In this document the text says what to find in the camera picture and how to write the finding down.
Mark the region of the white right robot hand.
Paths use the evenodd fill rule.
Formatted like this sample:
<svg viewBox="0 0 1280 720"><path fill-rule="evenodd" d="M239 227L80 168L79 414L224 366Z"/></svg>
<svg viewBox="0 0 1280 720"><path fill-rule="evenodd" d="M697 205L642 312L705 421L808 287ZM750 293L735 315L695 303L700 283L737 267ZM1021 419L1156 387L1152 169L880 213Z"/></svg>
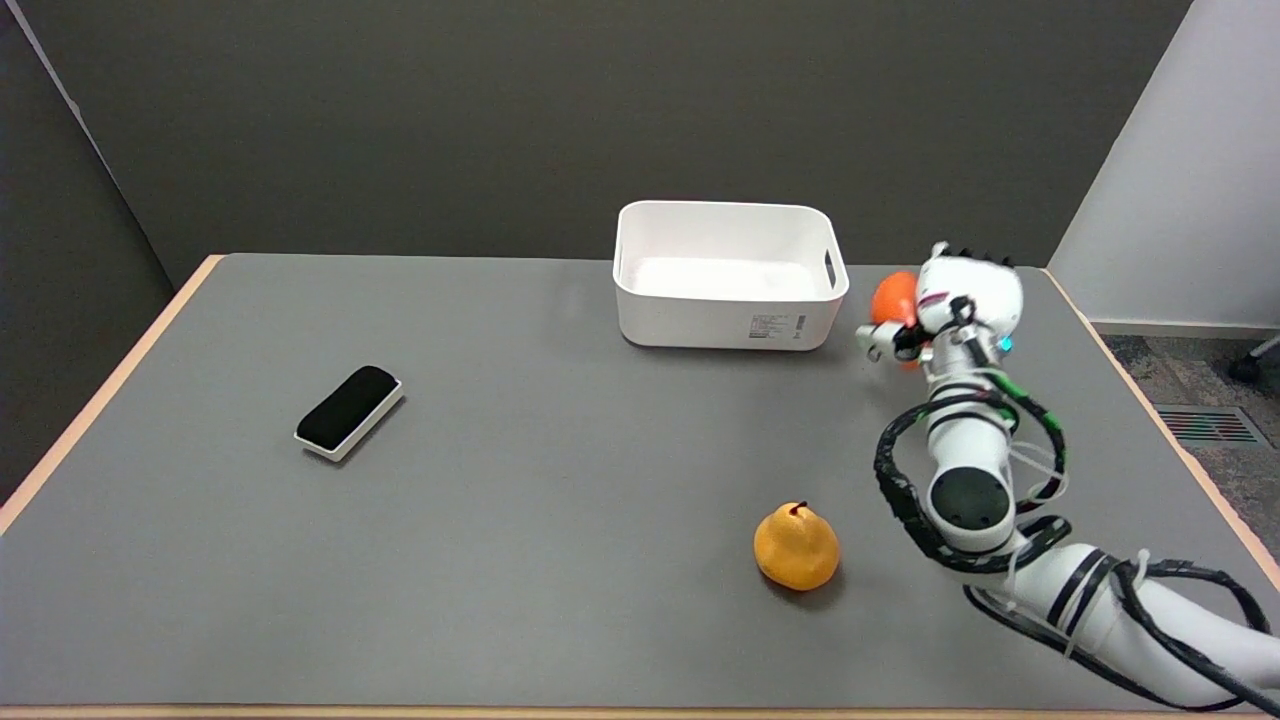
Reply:
<svg viewBox="0 0 1280 720"><path fill-rule="evenodd" d="M879 282L870 322L858 327L856 341L873 361L911 364L943 333L973 325L1007 351L1023 309L1023 284L1009 258L977 256L942 241L918 270L895 272Z"/></svg>

